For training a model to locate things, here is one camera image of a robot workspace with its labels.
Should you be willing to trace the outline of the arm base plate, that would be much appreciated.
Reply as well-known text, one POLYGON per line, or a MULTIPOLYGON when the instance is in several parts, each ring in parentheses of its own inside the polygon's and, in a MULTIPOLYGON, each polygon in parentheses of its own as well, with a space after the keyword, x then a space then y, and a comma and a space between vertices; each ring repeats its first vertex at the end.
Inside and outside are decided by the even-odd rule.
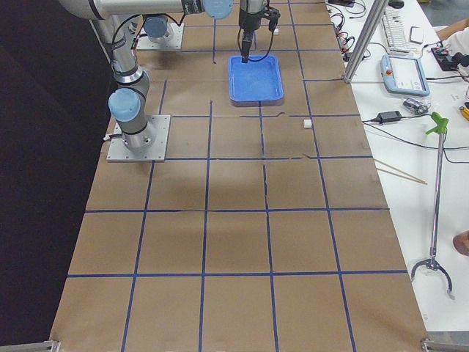
POLYGON ((123 133, 119 124, 114 126, 118 137, 109 142, 108 162, 164 162, 171 125, 171 115, 147 115, 147 126, 139 134, 123 133))
POLYGON ((148 37, 145 29, 142 29, 136 45, 137 51, 180 51, 182 48, 182 36, 184 24, 168 23, 168 32, 163 37, 148 37))

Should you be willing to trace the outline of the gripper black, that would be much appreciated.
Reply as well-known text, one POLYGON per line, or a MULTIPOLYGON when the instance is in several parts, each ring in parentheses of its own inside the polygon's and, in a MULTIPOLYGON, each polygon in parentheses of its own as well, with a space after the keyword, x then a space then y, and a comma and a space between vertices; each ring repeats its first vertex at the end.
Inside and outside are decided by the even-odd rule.
POLYGON ((260 27, 264 11, 265 3, 263 0, 240 0, 238 24, 244 31, 240 46, 242 63, 248 63, 253 32, 260 27))

